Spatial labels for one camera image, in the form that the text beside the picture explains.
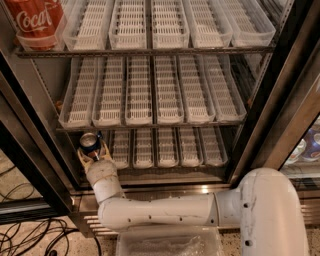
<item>shelf rack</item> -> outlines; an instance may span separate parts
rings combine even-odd
[[[211,126],[239,126],[243,124],[244,121],[212,121],[205,124],[149,124],[149,125],[117,125],[108,127],[80,127],[80,128],[63,128],[58,125],[56,128],[57,132],[92,132],[101,130],[123,130],[123,129],[138,129],[138,128],[161,128],[161,127],[211,127]]]
[[[109,57],[109,56],[178,56],[178,55],[217,55],[217,54],[254,54],[272,53],[275,44],[254,47],[219,47],[219,48],[186,48],[186,49],[139,49],[139,50],[96,50],[96,51],[37,51],[26,52],[16,49],[20,58],[74,58],[74,57]]]

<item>white plastic container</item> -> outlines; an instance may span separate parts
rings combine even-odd
[[[96,89],[99,58],[74,58],[71,62],[71,76],[59,116],[64,128],[91,126],[93,100]]]
[[[184,167],[197,167],[202,164],[203,156],[197,128],[177,128],[180,146],[180,161]]]
[[[151,168],[153,160],[152,129],[137,129],[134,131],[133,167],[136,169]]]
[[[149,57],[127,58],[127,125],[152,124],[152,96]]]
[[[145,226],[118,236],[116,256],[224,256],[215,227]]]
[[[152,0],[153,48],[188,48],[189,27],[182,0]]]
[[[124,59],[108,57],[97,83],[92,122],[96,127],[121,125],[124,114]]]
[[[158,124],[182,123],[184,120],[184,110],[176,58],[155,56],[154,76]]]
[[[69,51],[104,50],[114,0],[77,0],[63,38]]]
[[[179,163],[177,139],[174,128],[157,129],[158,167],[174,167]]]
[[[222,167],[228,161],[223,139],[218,127],[199,128],[204,164]]]
[[[178,57],[178,67],[187,122],[197,124],[213,121],[216,111],[197,57]]]
[[[232,28],[219,0],[188,0],[183,4],[195,48],[229,46]]]
[[[109,29],[112,49],[147,48],[145,12],[145,0],[115,0]]]
[[[130,163],[130,130],[111,131],[109,149],[117,169],[128,168]]]
[[[35,51],[34,47],[49,47],[55,45],[51,51],[63,51],[65,47],[65,42],[63,39],[63,31],[66,27],[67,21],[70,17],[75,0],[63,0],[61,1],[61,6],[64,12],[64,16],[56,29],[56,32],[52,36],[42,37],[42,38],[29,38],[24,37],[20,31],[16,34],[19,42],[21,43],[25,51]]]
[[[276,32],[256,0],[220,0],[233,29],[233,46],[268,46]]]
[[[229,57],[209,55],[203,61],[217,120],[242,121],[246,109],[231,74]]]

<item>robotic arm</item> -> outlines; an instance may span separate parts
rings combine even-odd
[[[217,193],[153,201],[125,197],[117,169],[104,143],[99,161],[79,158],[99,204],[100,223],[115,231],[145,224],[240,227],[242,255],[307,256],[308,241],[300,202],[280,172],[260,168],[238,188]]]

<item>wire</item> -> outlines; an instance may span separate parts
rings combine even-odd
[[[32,188],[32,191],[25,197],[22,198],[10,198],[9,196],[11,196],[14,192],[16,192],[17,190],[23,188],[23,187],[28,187],[30,186]],[[1,195],[3,197],[2,202],[5,202],[6,200],[8,201],[14,201],[14,200],[25,200],[28,199],[30,196],[32,196],[32,194],[34,193],[35,188],[34,186],[32,186],[31,183],[21,183],[18,186],[14,187],[13,189],[11,189],[5,196]]]
[[[53,247],[63,238],[66,239],[66,243],[67,243],[65,255],[66,256],[68,255],[69,249],[70,249],[68,235],[71,233],[80,232],[78,229],[69,228],[67,223],[61,219],[46,219],[43,221],[33,221],[33,222],[40,222],[40,223],[29,234],[27,234],[26,237],[24,237],[24,239],[17,245],[13,245],[12,239],[18,234],[22,225],[21,223],[16,223],[12,225],[4,234],[0,233],[0,236],[2,236],[2,239],[0,241],[0,255],[4,255],[4,253],[7,253],[7,256],[24,255],[27,251],[29,251],[36,244],[38,244],[44,238],[45,235],[57,233],[57,232],[58,232],[58,235],[48,244],[44,255],[45,256],[49,255]],[[59,226],[52,227],[53,223],[58,224]],[[9,232],[13,228],[16,228],[16,230],[10,236]],[[98,255],[102,256],[101,245],[96,237],[94,238],[94,240],[97,244]],[[9,242],[9,247],[2,249],[4,243],[6,242]],[[18,250],[23,248],[24,246],[28,246],[28,247],[18,252]]]
[[[7,174],[7,173],[11,172],[14,168],[16,168],[16,166],[15,166],[15,165],[14,165],[14,166],[12,166],[12,167],[10,167],[9,169],[5,170],[4,172],[0,173],[0,177],[2,177],[3,175],[5,175],[5,174]]]
[[[14,170],[16,168],[16,166],[12,166],[10,167],[9,169],[5,170],[4,172],[0,173],[0,177],[10,173],[12,170]],[[32,187],[32,191],[30,194],[28,194],[27,196],[23,197],[23,198],[11,198],[10,196],[16,191],[16,190],[19,190],[23,187],[26,187],[26,186],[31,186]],[[14,200],[25,200],[25,199],[28,199],[30,196],[32,196],[32,194],[34,193],[35,191],[35,188],[34,186],[32,186],[31,183],[21,183],[19,185],[17,185],[16,187],[14,187],[12,190],[10,190],[6,195],[3,195],[1,192],[0,192],[0,196],[3,197],[2,199],[2,202],[5,202],[6,200],[8,201],[14,201]]]

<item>glass panel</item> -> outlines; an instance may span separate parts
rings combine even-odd
[[[299,186],[320,185],[320,115],[287,158],[281,172]]]
[[[0,149],[0,202],[42,197]]]

